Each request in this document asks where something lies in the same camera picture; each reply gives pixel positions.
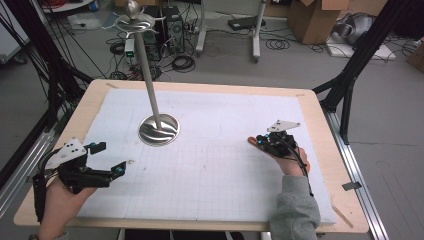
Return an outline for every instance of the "cardboard box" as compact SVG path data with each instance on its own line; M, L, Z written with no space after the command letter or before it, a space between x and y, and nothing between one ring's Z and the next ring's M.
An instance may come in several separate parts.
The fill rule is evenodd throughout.
M406 61L424 73L424 43L421 43L421 45L415 49L414 53L412 53Z
M115 6L117 7L123 7L125 2L127 0L115 0ZM135 0L138 5L144 6L144 5L158 5L162 6L163 0Z
M342 11L342 15L347 13L367 13L372 16L378 16L381 9L386 5L387 0L350 0L349 9Z
M302 44L324 44L349 0L293 0L287 25Z
M264 16L267 17L287 17L290 6L271 4L272 0L266 1Z

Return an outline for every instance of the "computer tower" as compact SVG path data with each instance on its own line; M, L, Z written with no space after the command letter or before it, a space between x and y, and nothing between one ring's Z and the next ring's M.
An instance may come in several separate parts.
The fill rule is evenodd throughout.
M144 14L150 15L154 18L161 17L159 6L144 6ZM150 61L159 61L161 59L160 48L165 40L164 27L162 21L156 21L153 28L159 34L147 31L143 33L144 44L146 45L147 58Z
M165 34L168 39L168 49L171 54L184 53L184 22L177 6L165 6L162 8L165 19Z

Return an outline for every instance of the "round metal base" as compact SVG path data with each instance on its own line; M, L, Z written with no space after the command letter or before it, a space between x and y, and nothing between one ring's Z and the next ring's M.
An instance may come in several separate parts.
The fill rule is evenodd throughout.
M141 141L150 146L163 146L177 138L180 133L180 123L168 114L159 114L162 129L157 129L154 116L143 120L138 129Z

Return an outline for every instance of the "white bracket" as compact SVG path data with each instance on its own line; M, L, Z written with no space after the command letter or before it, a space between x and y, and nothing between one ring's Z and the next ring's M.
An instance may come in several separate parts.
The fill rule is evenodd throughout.
M277 122L275 122L271 127L267 128L267 131L281 132L281 131L286 131L286 130L296 128L299 126L300 126L300 123L277 120Z
M65 145L53 155L46 164L46 169L57 168L60 164L69 160L81 157L87 153L84 146L77 138L72 138Z

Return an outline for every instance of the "desk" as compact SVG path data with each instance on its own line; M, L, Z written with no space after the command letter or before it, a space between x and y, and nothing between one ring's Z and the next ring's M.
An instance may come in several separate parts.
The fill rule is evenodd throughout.
M154 83L156 90L237 93L269 96L297 97L308 125L311 141L319 160L321 172L326 182L337 216L334 225L322 225L318 232L363 233L368 224L357 196L353 190L344 191L342 184L350 182L341 156L327 125L318 99L314 92L304 89L262 88L244 86L222 86L183 83ZM84 139L92 121L99 111L107 91L111 88L145 89L143 82L96 80L90 84L74 115L62 133L56 147L63 146L71 137ZM17 211L14 222L17 225L37 225L33 207L32 189ZM76 218L69 226L119 227L150 229L191 229L191 230L237 230L269 231L267 222L224 222L224 221L170 221L138 219Z
M260 47L259 47L259 32L261 31L261 23L262 18L264 16L266 1L261 0L261 4L259 6L259 12L257 16L257 24L255 29L253 30L253 58L257 63L261 56ZM200 53L203 52L203 45L205 44L206 38L206 19L205 19L205 1L201 1L201 11L200 11L200 26L199 26L199 37L197 39L196 53L197 57L200 57Z

